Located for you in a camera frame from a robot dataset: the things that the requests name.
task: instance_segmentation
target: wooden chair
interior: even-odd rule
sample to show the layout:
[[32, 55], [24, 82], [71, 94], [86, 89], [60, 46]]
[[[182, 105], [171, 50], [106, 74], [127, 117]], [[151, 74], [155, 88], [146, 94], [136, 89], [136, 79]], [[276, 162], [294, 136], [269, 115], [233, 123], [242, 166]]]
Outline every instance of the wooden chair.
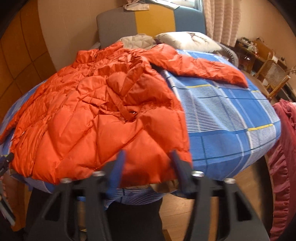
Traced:
[[[267, 99], [272, 99], [290, 78], [290, 76], [271, 59], [266, 60], [255, 76], [246, 72], [244, 72], [244, 74], [257, 86]], [[264, 79], [268, 82], [266, 87], [262, 84]]]

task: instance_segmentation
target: black clamp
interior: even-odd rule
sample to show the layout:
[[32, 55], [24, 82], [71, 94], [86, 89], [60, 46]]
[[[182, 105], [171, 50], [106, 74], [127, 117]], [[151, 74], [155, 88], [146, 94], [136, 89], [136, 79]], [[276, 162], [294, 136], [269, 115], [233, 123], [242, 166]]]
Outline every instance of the black clamp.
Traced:
[[[219, 221], [216, 240], [268, 241], [267, 232], [251, 204], [232, 178], [214, 181], [203, 172], [193, 171], [190, 163], [172, 152], [171, 160], [181, 192], [195, 199], [184, 241], [207, 241], [210, 229], [211, 197], [219, 197]], [[86, 197], [88, 241], [112, 241], [104, 211], [104, 199], [111, 197], [123, 169], [124, 152], [87, 179], [63, 179], [45, 204], [27, 241], [78, 241], [77, 197]]]
[[7, 156], [2, 156], [0, 158], [0, 177], [4, 175], [4, 173], [7, 172], [9, 168], [9, 163], [11, 163], [14, 159], [14, 154], [9, 153]]

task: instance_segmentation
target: pillow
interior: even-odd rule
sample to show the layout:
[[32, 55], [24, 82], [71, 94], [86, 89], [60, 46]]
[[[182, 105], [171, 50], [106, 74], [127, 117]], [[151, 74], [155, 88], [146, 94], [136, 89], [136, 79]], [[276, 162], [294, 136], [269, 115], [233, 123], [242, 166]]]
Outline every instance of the pillow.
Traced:
[[210, 37], [198, 32], [169, 32], [155, 36], [155, 39], [175, 49], [209, 52], [220, 51], [221, 46]]
[[146, 34], [123, 37], [117, 42], [122, 42], [123, 47], [127, 49], [151, 49], [156, 45], [155, 40]]

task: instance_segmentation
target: red blanket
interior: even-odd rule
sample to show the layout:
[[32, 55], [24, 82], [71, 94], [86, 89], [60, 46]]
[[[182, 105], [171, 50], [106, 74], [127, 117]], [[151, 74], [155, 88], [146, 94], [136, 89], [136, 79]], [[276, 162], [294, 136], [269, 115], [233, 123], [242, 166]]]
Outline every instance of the red blanket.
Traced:
[[296, 213], [296, 104], [280, 100], [274, 109], [281, 120], [281, 137], [268, 152], [275, 194], [271, 241], [277, 240]]

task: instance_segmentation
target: blue checkered fabric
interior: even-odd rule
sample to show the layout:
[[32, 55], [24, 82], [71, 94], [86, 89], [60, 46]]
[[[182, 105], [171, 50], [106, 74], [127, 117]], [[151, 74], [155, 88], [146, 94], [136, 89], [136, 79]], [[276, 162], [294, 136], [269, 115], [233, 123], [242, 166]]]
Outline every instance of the blue checkered fabric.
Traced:
[[[179, 50], [179, 53], [231, 65], [209, 53], [184, 50]], [[174, 76], [166, 70], [160, 74], [184, 108], [194, 169], [203, 171], [208, 177], [222, 180], [236, 175], [262, 157], [279, 138], [281, 127], [277, 114], [249, 80], [249, 88], [245, 89], [201, 78]], [[0, 133], [37, 87], [10, 108]], [[1, 154], [9, 153], [12, 136], [13, 131], [0, 146]], [[19, 175], [16, 178], [45, 192], [54, 190], [54, 185], [40, 180]], [[162, 196], [152, 188], [118, 189], [116, 195], [106, 201], [105, 207], [113, 201], [147, 204]]]

